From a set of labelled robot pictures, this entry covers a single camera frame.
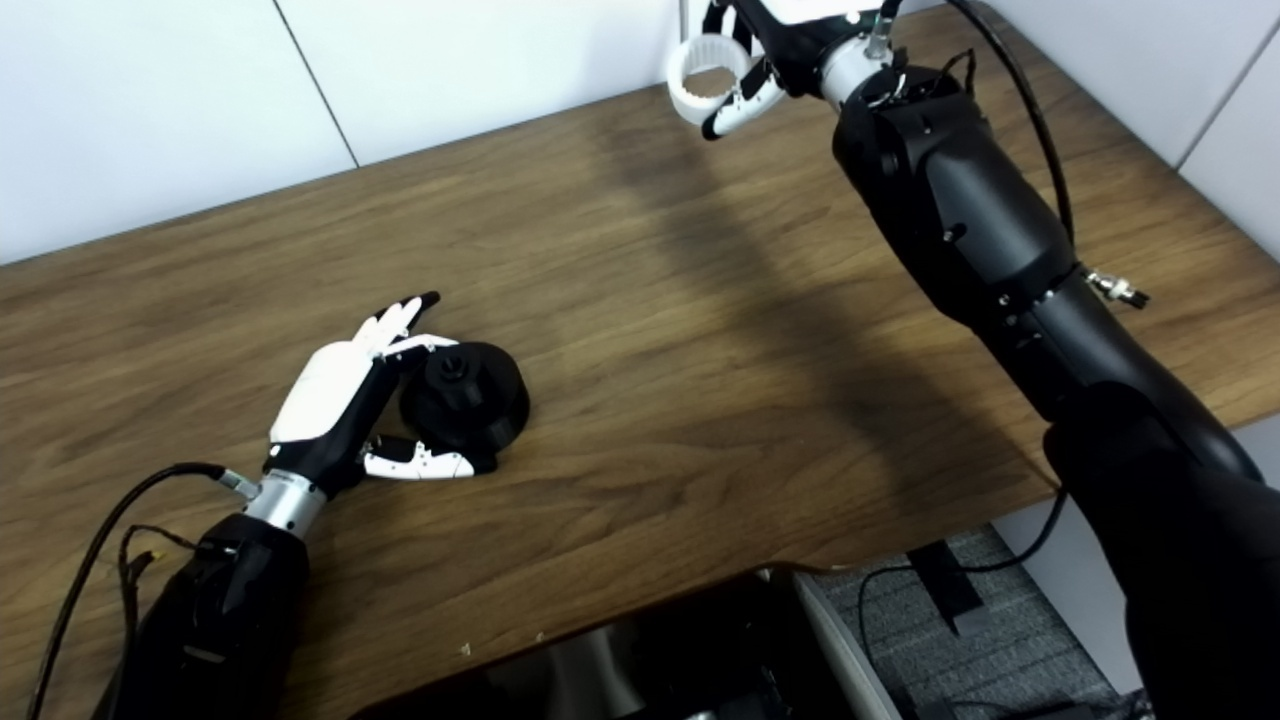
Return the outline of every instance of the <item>wood grain surface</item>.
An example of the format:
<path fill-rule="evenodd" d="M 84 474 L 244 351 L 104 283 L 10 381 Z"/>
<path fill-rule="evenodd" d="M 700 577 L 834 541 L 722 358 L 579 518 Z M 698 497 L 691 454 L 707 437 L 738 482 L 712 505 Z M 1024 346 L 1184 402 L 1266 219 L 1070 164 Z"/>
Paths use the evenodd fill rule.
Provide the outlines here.
<path fill-rule="evenodd" d="M 920 63 L 980 45 L 945 9 L 900 24 Z M 1280 269 L 1011 41 L 1082 256 L 1155 296 L 1124 323 L 1225 421 L 1280 409 Z M 979 100 L 1047 193 L 979 58 Z M 444 301 L 420 329 L 512 352 L 532 419 L 494 475 L 370 480 L 324 511 L 282 717 L 346 717 L 753 568 L 859 565 L 1047 497 L 1043 424 L 901 269 L 833 127 L 788 100 L 707 143 L 649 88 L 0 268 L 0 712 L 26 703 L 127 488 L 177 460 L 255 470 L 310 354 L 425 290 Z M 238 506 L 174 480 L 128 520 L 197 537 Z M 104 557 L 47 717 L 88 715 L 120 626 Z"/>

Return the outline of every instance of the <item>gray carpet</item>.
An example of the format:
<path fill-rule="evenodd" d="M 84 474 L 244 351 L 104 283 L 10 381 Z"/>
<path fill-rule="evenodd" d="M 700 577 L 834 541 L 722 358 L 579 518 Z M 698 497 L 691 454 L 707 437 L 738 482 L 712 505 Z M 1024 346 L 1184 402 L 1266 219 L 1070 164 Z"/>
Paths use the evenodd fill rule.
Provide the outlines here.
<path fill-rule="evenodd" d="M 964 565 L 1012 556 L 991 528 L 956 536 L 948 544 Z M 877 568 L 905 562 L 896 557 L 858 574 L 815 579 L 858 637 L 861 579 Z M 993 720 L 1070 700 L 1091 705 L 1100 719 L 1149 717 L 1130 710 L 1140 698 L 1115 693 L 1020 568 L 970 580 L 991 611 L 991 624 L 968 638 L 951 633 L 914 573 L 872 580 L 864 609 L 867 639 L 881 680 L 901 708 L 946 701 L 961 720 Z"/>

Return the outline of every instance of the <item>black robotic forearm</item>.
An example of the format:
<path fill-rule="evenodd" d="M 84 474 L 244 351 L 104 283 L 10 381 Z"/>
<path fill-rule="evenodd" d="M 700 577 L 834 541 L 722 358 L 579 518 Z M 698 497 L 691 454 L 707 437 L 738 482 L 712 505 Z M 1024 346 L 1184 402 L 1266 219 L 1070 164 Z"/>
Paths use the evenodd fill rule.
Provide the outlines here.
<path fill-rule="evenodd" d="M 165 584 L 95 720 L 271 717 L 307 574 L 301 538 L 223 519 Z"/>

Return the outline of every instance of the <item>cable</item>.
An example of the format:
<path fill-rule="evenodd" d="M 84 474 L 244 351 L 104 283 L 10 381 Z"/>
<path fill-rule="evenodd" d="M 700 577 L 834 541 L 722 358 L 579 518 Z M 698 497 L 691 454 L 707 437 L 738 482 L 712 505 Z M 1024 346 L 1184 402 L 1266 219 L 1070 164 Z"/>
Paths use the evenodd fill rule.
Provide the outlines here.
<path fill-rule="evenodd" d="M 901 4 L 901 0 L 888 0 L 886 5 L 890 3 L 893 4 L 896 13 L 896 8 Z M 969 24 L 982 33 L 983 40 L 987 41 L 987 45 L 1000 58 L 1001 64 L 1005 65 L 1009 77 L 1014 81 L 1014 86 L 1018 87 L 1018 95 L 1023 99 L 1023 106 L 1027 108 L 1027 117 L 1030 119 L 1032 127 L 1036 128 L 1036 137 L 1039 140 L 1041 150 L 1044 152 L 1044 163 L 1048 164 L 1048 173 L 1053 178 L 1053 195 L 1057 196 L 1059 220 L 1062 223 L 1062 229 L 1066 231 L 1068 241 L 1075 245 L 1075 218 L 1071 213 L 1071 196 L 1066 190 L 1066 174 L 1062 172 L 1062 160 L 1057 155 L 1053 136 L 1050 133 L 1044 113 L 1041 110 L 1039 102 L 1036 100 L 1036 94 L 1032 91 L 1030 81 L 1027 79 L 1021 65 L 1018 64 L 1018 60 L 1009 50 L 1009 46 L 1005 45 L 1004 38 L 1000 37 L 1000 33 L 996 32 L 996 28 L 978 14 L 973 5 L 969 4 L 969 0 L 947 0 L 947 3 L 959 10 L 969 20 Z"/>
<path fill-rule="evenodd" d="M 946 573 L 961 573 L 965 575 L 982 575 L 987 573 L 998 573 L 1000 570 L 1007 570 L 1015 565 L 1021 565 L 1033 555 L 1044 547 L 1048 542 L 1048 537 L 1053 534 L 1053 528 L 1057 525 L 1059 516 L 1062 515 L 1062 506 L 1066 505 L 1066 488 L 1059 488 L 1057 496 L 1053 497 L 1053 506 L 1048 511 L 1048 518 L 1044 519 L 1044 527 L 1041 529 L 1032 544 L 1027 546 L 1027 550 L 1019 552 L 1018 555 L 1010 557 L 1009 560 L 1001 560 L 1000 562 L 993 562 L 991 565 L 960 565 L 957 568 L 942 569 Z M 876 670 L 876 659 L 872 657 L 872 646 L 867 642 L 867 621 L 864 618 L 864 610 L 867 606 L 867 588 L 870 585 L 872 580 L 879 578 L 881 575 L 888 575 L 891 573 L 905 573 L 908 570 L 915 570 L 913 565 L 891 565 L 888 568 L 881 568 L 879 570 L 873 570 L 869 575 L 863 578 L 861 584 L 858 587 L 858 639 L 861 642 L 863 652 L 867 653 L 867 662 L 870 664 L 872 670 L 879 675 Z"/>
<path fill-rule="evenodd" d="M 142 493 L 174 475 L 205 475 L 218 480 L 225 471 L 227 469 L 221 465 L 210 465 L 207 462 L 178 462 L 142 480 L 115 503 L 115 507 L 113 507 L 106 515 L 106 519 L 102 520 L 102 525 L 97 529 L 93 539 L 90 541 L 88 550 L 84 551 L 84 560 L 81 561 L 79 569 L 76 570 L 76 578 L 72 579 L 72 587 L 67 591 L 67 598 L 63 601 L 61 610 L 58 611 L 58 619 L 54 620 L 54 630 L 49 637 L 49 646 L 45 647 L 45 655 L 40 660 L 40 670 L 36 674 L 36 687 L 31 693 L 31 703 L 27 706 L 27 720 L 36 720 L 40 717 L 40 711 L 45 705 L 45 694 L 49 692 L 49 682 L 54 675 L 54 662 L 58 660 L 58 651 L 61 650 L 63 637 L 67 634 L 67 626 L 70 624 L 72 611 L 76 609 L 76 601 L 79 600 L 79 594 L 84 589 L 84 584 L 88 582 L 88 573 L 93 568 L 93 560 L 97 557 L 97 553 L 101 552 L 102 546 L 106 544 L 106 537 L 111 533 L 111 528 L 114 528 L 120 520 L 120 516 L 124 515 L 124 511 L 128 510 L 129 506 L 142 496 Z"/>

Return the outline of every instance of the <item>robotic arm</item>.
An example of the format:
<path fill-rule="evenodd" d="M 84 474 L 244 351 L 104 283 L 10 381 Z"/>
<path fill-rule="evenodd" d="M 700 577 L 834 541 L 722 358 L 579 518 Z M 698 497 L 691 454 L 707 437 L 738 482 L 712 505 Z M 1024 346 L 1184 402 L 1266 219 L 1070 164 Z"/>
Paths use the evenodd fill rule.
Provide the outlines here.
<path fill-rule="evenodd" d="M 1280 493 L 1098 292 L 1138 307 L 1147 297 L 1080 263 L 1066 217 L 996 143 L 969 82 L 893 51 L 895 0 L 827 17 L 803 13 L 818 1 L 724 5 L 764 49 L 753 73 L 832 106 L 836 161 L 893 252 L 1052 423 L 1047 456 L 1125 591 L 1160 717 L 1280 717 Z M 708 140 L 763 113 L 751 87 L 768 86 L 701 50 L 726 40 L 692 38 L 668 73 L 677 108 L 691 72 L 719 64 L 742 78 L 703 117 L 682 110 Z"/>
<path fill-rule="evenodd" d="M 136 630 L 127 614 L 124 653 L 95 717 L 270 717 L 308 574 L 303 538 L 320 510 L 366 475 L 434 480 L 495 469 L 494 455 L 527 419 L 527 393 L 497 347 L 410 334 L 436 301 L 431 292 L 397 302 L 311 356 L 271 425 L 260 483 L 218 466 L 183 469 L 219 479 L 247 503 L 205 533 Z M 374 433 L 406 374 L 402 413 L 424 441 Z M 127 501 L 91 543 L 87 562 Z M 55 628 L 28 717 L 40 714 L 77 592 Z"/>

